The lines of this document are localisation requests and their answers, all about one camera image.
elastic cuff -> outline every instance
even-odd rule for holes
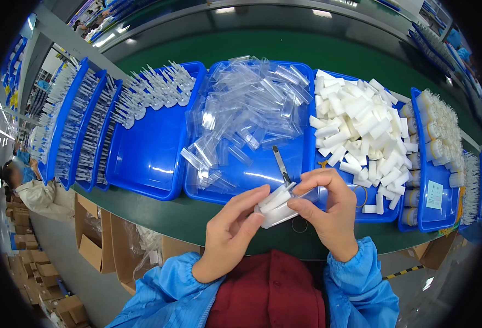
[[[329,253],[327,256],[327,264],[331,270],[353,270],[354,268],[361,266],[363,253],[365,253],[369,247],[374,247],[374,243],[370,237],[365,237],[356,241],[358,242],[358,252],[347,262],[337,261],[332,256],[332,253]]]

hand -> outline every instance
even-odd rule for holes
[[[232,197],[206,224],[205,253],[192,267],[192,275],[197,281],[214,281],[241,262],[248,244],[265,219],[261,213],[250,213],[270,191],[270,186],[264,185]]]
[[[318,168],[301,175],[301,183],[293,190],[302,195],[312,188],[327,188],[327,211],[323,212],[309,200],[289,200],[287,206],[297,211],[316,229],[319,239],[334,259],[347,262],[358,252],[354,237],[356,195],[334,168]]]

person's left hand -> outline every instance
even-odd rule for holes
[[[241,262],[248,244],[265,219],[261,213],[247,215],[270,191],[270,186],[264,185],[232,197],[206,224],[205,253],[192,267],[192,275],[197,281],[214,281]]]

beige jacket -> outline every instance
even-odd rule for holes
[[[39,180],[31,180],[14,190],[30,211],[49,219],[67,221],[74,216],[75,192],[66,191],[58,182],[47,186]]]

blue sleeve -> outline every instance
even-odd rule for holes
[[[24,162],[24,164],[29,165],[29,153],[21,152],[20,149],[17,150],[17,157]]]
[[[177,308],[175,301],[196,294],[213,284],[200,283],[192,275],[192,266],[200,258],[195,252],[185,253],[171,257],[163,266],[146,272],[143,278],[135,282],[135,295],[127,301],[107,328],[143,326],[145,323],[138,324],[138,320],[151,320],[154,315],[157,317],[157,324],[169,318]]]
[[[323,272],[332,327],[394,327],[400,312],[398,297],[382,280],[376,245],[358,240],[358,253],[348,262],[331,254]]]

